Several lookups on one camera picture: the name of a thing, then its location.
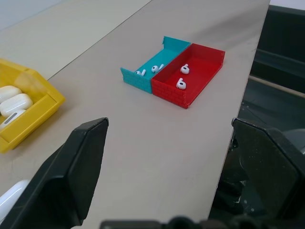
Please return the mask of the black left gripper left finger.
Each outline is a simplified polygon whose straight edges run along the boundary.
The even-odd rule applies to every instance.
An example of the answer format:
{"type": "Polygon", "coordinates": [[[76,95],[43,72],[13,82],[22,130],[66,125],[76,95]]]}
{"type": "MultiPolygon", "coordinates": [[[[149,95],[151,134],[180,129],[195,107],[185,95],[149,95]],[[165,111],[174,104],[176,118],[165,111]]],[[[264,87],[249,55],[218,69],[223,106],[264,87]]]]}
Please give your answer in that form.
{"type": "Polygon", "coordinates": [[[87,218],[100,176],[109,120],[75,128],[31,179],[0,229],[71,229],[87,218]]]}

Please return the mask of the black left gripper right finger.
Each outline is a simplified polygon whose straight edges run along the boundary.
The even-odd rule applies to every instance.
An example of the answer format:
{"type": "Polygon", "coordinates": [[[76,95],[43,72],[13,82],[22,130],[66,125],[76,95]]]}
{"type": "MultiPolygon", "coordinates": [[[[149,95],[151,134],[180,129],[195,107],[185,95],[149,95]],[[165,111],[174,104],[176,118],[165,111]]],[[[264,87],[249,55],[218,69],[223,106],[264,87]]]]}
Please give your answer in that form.
{"type": "Polygon", "coordinates": [[[276,128],[234,118],[243,168],[280,229],[305,229],[305,155],[276,128]]]}

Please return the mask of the yellow plastic bin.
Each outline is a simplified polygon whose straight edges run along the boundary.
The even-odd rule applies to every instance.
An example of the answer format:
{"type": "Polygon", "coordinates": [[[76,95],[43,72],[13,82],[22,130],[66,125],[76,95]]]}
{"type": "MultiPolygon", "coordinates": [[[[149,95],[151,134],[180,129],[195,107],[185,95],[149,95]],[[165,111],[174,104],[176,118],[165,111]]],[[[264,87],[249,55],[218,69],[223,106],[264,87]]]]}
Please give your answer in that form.
{"type": "Polygon", "coordinates": [[[0,153],[15,148],[64,101],[36,70],[0,58],[0,153]]]}

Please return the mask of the red brick-pattern tray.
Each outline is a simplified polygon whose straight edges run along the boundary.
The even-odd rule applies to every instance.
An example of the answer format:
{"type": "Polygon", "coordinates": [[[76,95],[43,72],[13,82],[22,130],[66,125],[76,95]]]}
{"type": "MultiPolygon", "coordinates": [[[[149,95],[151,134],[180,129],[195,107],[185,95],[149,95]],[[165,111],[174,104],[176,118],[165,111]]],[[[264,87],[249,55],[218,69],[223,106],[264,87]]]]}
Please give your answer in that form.
{"type": "Polygon", "coordinates": [[[152,93],[184,109],[191,103],[222,68],[225,51],[192,43],[174,60],[160,70],[152,79],[152,93]],[[189,74],[180,68],[188,64],[189,74]],[[186,89],[176,88],[180,78],[186,89]]]}

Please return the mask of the teal brick-pattern tray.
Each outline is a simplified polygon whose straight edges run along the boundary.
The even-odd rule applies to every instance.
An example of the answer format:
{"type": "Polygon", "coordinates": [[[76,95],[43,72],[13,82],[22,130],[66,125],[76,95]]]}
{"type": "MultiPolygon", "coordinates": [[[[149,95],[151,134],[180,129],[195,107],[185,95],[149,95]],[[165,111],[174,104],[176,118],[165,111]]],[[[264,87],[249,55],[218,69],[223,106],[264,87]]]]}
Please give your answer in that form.
{"type": "Polygon", "coordinates": [[[151,79],[158,73],[152,73],[151,68],[154,65],[160,66],[164,64],[164,67],[174,60],[179,54],[181,54],[191,43],[176,38],[164,36],[163,49],[149,59],[145,64],[139,67],[136,71],[146,70],[145,76],[136,74],[136,71],[130,71],[121,68],[123,81],[129,85],[132,85],[147,93],[152,93],[151,79]]]}

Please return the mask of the dark conveyor machine frame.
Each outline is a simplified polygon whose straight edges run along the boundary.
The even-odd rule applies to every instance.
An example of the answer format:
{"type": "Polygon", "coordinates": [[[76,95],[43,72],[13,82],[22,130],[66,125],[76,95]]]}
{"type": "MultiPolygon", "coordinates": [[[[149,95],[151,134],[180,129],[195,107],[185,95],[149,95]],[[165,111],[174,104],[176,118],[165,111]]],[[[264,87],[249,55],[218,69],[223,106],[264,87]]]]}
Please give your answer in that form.
{"type": "MultiPolygon", "coordinates": [[[[237,118],[278,129],[305,155],[305,10],[269,7],[237,118]]],[[[240,155],[233,131],[209,218],[198,229],[280,229],[240,155]]]]}

